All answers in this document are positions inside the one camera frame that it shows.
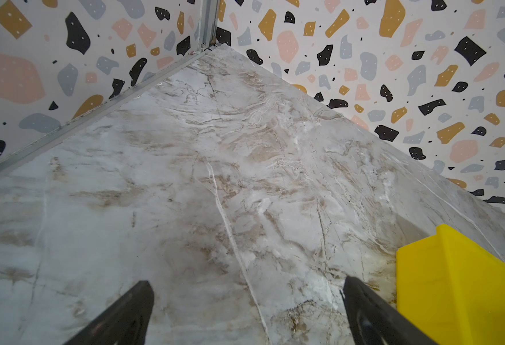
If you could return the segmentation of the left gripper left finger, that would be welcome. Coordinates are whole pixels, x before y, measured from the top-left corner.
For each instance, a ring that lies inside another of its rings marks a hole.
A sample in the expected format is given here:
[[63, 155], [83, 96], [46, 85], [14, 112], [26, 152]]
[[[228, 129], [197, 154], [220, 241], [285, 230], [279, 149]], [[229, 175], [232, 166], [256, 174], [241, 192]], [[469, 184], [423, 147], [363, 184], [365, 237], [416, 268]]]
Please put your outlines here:
[[144, 344], [154, 306], [147, 280], [136, 283], [67, 344]]

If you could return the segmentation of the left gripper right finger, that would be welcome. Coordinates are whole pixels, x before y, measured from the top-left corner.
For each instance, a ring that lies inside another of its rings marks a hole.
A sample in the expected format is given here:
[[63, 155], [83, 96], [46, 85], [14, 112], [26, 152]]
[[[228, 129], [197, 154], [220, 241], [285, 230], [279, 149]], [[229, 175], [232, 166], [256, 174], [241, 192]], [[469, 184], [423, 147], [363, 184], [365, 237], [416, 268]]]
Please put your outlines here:
[[435, 343], [357, 277], [346, 277], [342, 299], [356, 344]]

